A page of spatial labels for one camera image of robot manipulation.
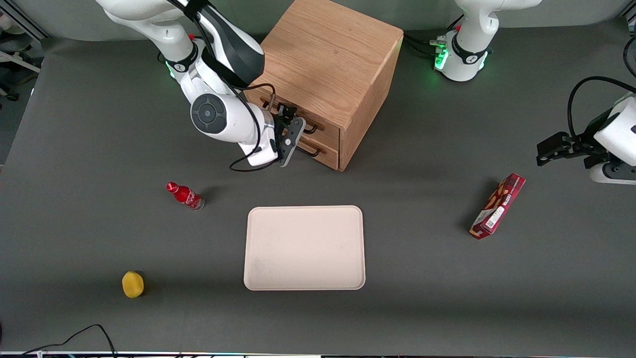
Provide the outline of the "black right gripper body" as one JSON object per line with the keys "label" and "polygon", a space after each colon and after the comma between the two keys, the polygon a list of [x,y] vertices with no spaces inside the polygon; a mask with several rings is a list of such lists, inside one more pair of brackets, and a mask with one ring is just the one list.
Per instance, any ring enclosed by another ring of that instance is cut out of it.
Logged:
{"label": "black right gripper body", "polygon": [[275,150],[275,152],[277,153],[290,153],[292,150],[291,139],[288,137],[288,134],[291,134],[290,129],[288,128],[286,131],[276,130],[277,115],[273,116],[273,122],[274,122],[273,150]]}

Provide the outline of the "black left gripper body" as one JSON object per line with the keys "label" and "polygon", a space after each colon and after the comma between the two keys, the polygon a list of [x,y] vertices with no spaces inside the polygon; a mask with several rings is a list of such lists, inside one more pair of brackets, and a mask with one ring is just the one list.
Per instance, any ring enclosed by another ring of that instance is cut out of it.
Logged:
{"label": "black left gripper body", "polygon": [[575,154],[584,156],[583,163],[587,170],[590,170],[595,165],[604,165],[606,163],[618,165],[622,163],[622,160],[611,154],[604,145],[600,144],[600,142],[594,138],[594,135],[597,134],[600,129],[606,127],[615,117],[615,115],[611,115],[611,111],[613,111],[613,109],[609,108],[595,117],[586,126],[586,129],[579,134],[575,132],[573,120],[570,120],[570,134],[575,141],[573,150]]}

